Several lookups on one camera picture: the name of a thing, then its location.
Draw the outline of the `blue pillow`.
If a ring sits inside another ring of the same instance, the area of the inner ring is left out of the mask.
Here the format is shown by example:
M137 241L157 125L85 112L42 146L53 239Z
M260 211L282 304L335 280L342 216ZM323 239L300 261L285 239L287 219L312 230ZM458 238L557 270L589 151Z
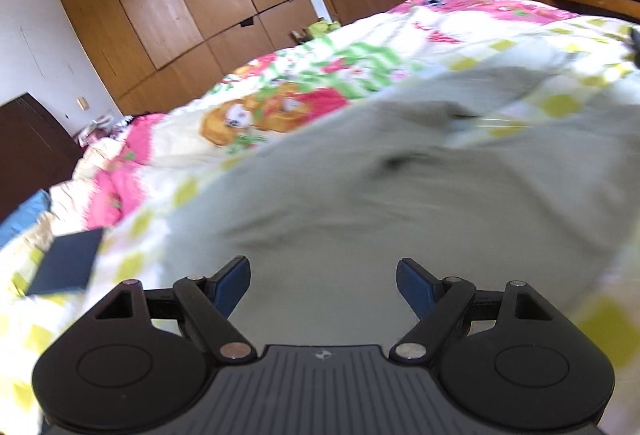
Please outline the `blue pillow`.
M0 247L24 233L37 222L39 215L50 210L51 197L47 190L40 189L12 212L0 227Z

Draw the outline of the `dark blue notebook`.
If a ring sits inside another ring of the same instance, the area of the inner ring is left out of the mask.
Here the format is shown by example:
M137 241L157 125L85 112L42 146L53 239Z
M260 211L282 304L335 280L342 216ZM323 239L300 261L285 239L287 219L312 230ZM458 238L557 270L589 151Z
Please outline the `dark blue notebook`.
M56 237L29 283L26 296L85 291L104 229Z

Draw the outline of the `dark wooden headboard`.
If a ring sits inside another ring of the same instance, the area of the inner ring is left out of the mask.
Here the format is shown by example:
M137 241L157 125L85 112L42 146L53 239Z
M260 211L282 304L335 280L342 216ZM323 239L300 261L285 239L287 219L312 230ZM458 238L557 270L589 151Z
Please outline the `dark wooden headboard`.
M69 180L82 150L32 95L1 107L0 216L4 221L41 189Z

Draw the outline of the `grey pants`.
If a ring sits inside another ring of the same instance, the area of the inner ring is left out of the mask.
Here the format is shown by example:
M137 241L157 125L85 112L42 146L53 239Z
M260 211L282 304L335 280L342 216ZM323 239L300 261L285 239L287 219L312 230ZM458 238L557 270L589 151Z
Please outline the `grey pants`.
M392 345L414 321L395 287L405 257L572 305L638 218L639 109L598 97L468 139L473 117L543 80L494 68L418 80L285 136L169 215L163 281L246 256L233 322L256 344Z

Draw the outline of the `yellow checkered plastic sheet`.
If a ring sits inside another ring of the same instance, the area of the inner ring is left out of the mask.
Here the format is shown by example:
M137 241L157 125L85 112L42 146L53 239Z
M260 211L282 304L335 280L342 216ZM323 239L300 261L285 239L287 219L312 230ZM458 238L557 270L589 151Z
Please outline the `yellow checkered plastic sheet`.
M476 74L484 69L520 69L544 79L531 92L518 95L496 109L473 117L468 139L481 143L514 135L520 129L574 116L598 97L614 103L631 103L639 109L639 72L634 66L630 37L632 26L613 18L574 16L514 36L504 51L491 52L477 44L465 47L472 65L451 71L444 60L427 65L399 84L326 114L331 116L393 88L418 80L438 80L448 74ZM168 217L200 195L222 175L259 150L243 155L226 170L200 170L198 191L178 206L167 201L146 201L134 213L107 230L93 265L86 291L53 296L26 296L27 282L52 240L52 230L39 228L14 239L1 253L1 429L6 434L35 434L41 412L30 375L37 358L74 320L107 291L126 279L138 279L148 288L170 285L162 279L163 251L168 237Z

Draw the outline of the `floral cartoon quilt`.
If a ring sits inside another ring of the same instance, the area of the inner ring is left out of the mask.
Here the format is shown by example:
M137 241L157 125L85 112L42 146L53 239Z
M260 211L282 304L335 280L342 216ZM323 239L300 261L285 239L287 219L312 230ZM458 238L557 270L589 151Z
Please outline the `floral cartoon quilt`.
M226 170L287 132L395 86L438 60L472 65L465 47L506 50L514 36L568 18L532 0L408 0L308 43L250 60L175 110L154 103L90 146L52 187L56 235L112 227L146 201L178 206L206 167Z

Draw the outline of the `clutter beside headboard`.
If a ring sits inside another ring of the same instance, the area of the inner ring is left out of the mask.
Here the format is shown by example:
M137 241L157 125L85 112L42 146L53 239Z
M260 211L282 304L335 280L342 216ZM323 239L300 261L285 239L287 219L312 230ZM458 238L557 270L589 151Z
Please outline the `clutter beside headboard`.
M103 138L117 139L126 132L132 121L134 121L132 115L121 117L113 114L102 115L81 129L75 136L75 141L79 147L86 149Z

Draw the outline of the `green item on floor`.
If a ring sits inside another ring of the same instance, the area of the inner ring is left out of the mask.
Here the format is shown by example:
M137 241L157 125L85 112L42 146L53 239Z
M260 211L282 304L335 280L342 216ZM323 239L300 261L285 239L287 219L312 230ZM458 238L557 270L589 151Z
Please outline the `green item on floor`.
M329 22L325 18L321 18L306 28L308 36L312 39L317 39L322 36L338 30L341 27L340 22Z

